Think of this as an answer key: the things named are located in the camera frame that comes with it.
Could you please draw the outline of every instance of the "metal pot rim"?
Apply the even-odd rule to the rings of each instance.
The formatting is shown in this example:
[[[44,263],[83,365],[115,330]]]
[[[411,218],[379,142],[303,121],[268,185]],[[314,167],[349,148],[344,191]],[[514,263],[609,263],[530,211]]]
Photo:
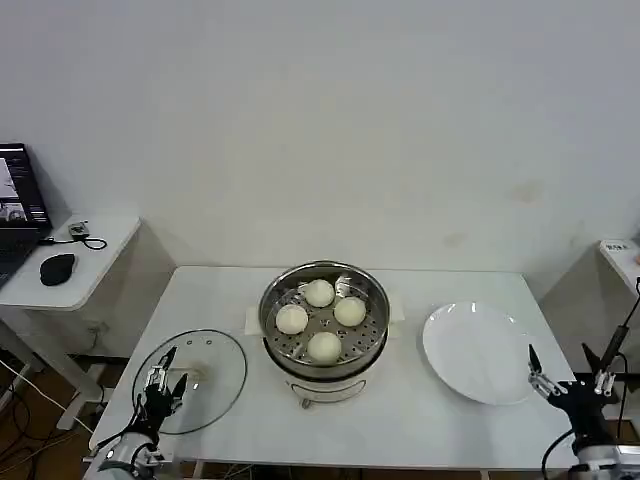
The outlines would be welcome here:
[[[378,339],[378,341],[371,345],[371,347],[376,348],[377,350],[382,350],[382,348],[384,347],[384,342],[386,342],[386,336],[387,336],[387,327],[388,327],[388,319],[389,319],[389,315],[390,315],[390,304],[389,304],[389,297],[387,296],[387,292],[384,290],[384,288],[382,287],[382,284],[380,284],[380,282],[378,280],[376,280],[375,277],[373,277],[370,273],[366,272],[365,270],[362,270],[359,267],[356,267],[355,265],[351,265],[348,263],[343,263],[343,262],[336,262],[333,260],[314,260],[312,262],[307,262],[304,263],[302,265],[298,265],[292,268],[289,268],[287,270],[285,270],[284,272],[282,272],[280,275],[278,275],[275,279],[273,279],[269,285],[267,286],[267,288],[265,288],[262,297],[260,298],[260,303],[258,305],[258,312],[262,312],[264,309],[264,303],[266,301],[266,298],[268,297],[269,292],[271,292],[271,290],[273,290],[278,284],[280,284],[280,282],[282,282],[285,278],[291,276],[292,274],[302,271],[302,270],[307,270],[309,268],[315,268],[315,267],[336,267],[336,268],[343,268],[345,270],[353,270],[356,273],[358,273],[359,275],[362,275],[363,277],[365,277],[367,279],[367,281],[371,282],[376,289],[382,294],[383,298],[384,298],[384,305],[386,306],[386,312],[385,315],[387,317],[387,325],[385,326],[385,333],[383,333],[380,338]],[[264,339],[265,345],[268,344],[267,339]],[[271,352],[270,349],[268,349],[269,351],[269,355],[273,358],[274,353]],[[303,366],[303,368],[306,368],[308,365],[305,362],[302,362],[300,360],[298,360],[297,358],[287,358],[287,361],[290,361],[292,363],[298,364]],[[356,362],[358,360],[358,358],[352,358],[349,359],[346,362],[342,362],[340,366],[346,366],[350,363]],[[322,365],[322,364],[318,364],[318,365],[314,365],[314,368],[318,368],[318,369],[331,369],[331,368],[335,368],[335,365]]]
[[[361,373],[366,372],[380,358],[380,355],[382,355],[382,351],[384,350],[384,347],[387,344],[387,339],[388,339],[388,332],[385,332],[384,335],[381,337],[381,343],[379,348],[376,350],[375,354],[373,355],[373,357],[371,357],[369,362],[367,362],[365,365],[363,365],[359,369],[354,370],[353,372],[349,372],[345,375],[342,375],[336,378],[316,378],[316,377],[308,377],[306,375],[302,375],[301,373],[298,373],[290,368],[287,368],[278,360],[278,358],[276,358],[276,355],[269,348],[269,343],[267,342],[266,338],[262,339],[262,344],[264,345],[264,348],[267,351],[269,358],[271,358],[273,363],[275,363],[276,366],[278,366],[285,373],[288,373],[289,375],[294,376],[300,380],[304,380],[305,382],[324,384],[324,383],[334,383],[334,382],[341,382],[344,380],[348,380],[352,377],[355,377],[356,375],[360,375]]]

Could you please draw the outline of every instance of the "robotic arm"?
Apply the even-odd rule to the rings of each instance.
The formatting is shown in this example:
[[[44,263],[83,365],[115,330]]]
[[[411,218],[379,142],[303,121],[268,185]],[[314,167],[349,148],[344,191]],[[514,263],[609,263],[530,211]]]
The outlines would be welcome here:
[[[164,460],[158,451],[162,422],[182,405],[187,385],[185,373],[173,388],[167,387],[167,371],[176,354],[172,347],[151,367],[144,388],[145,401],[138,395],[133,416],[124,430],[100,442],[91,452],[88,480],[153,479]]]
[[[640,475],[640,447],[617,445],[602,414],[602,408],[612,403],[615,380],[608,367],[604,365],[590,381],[556,383],[543,373],[538,355],[529,345],[529,383],[550,405],[567,414],[575,435],[572,449],[579,463],[571,467],[569,478],[609,480]],[[544,460],[543,474],[546,478]]]

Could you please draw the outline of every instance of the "laptop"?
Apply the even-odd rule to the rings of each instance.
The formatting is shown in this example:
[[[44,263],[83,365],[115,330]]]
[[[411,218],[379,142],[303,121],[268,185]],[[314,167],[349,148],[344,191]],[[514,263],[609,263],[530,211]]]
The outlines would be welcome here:
[[[25,146],[0,144],[0,286],[51,231]]]

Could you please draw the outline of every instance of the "steamed bun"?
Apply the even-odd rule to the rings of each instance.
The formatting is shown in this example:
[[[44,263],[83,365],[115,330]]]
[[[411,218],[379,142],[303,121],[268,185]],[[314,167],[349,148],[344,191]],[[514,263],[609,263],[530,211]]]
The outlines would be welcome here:
[[[345,327],[360,325],[367,314],[367,308],[357,297],[346,297],[338,302],[333,309],[333,316]]]
[[[314,280],[303,288],[304,299],[314,307],[326,307],[335,297],[333,286],[326,280]]]
[[[320,363],[333,363],[340,356],[342,342],[331,332],[316,333],[307,345],[307,353]]]
[[[276,315],[276,327],[285,335],[297,335],[307,328],[309,316],[300,305],[285,305]]]

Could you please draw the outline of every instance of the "laptop screen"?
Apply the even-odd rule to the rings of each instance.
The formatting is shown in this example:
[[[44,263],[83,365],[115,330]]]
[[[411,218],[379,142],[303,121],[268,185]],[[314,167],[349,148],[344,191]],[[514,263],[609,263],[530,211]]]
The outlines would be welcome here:
[[[24,145],[0,144],[0,228],[50,228]]]

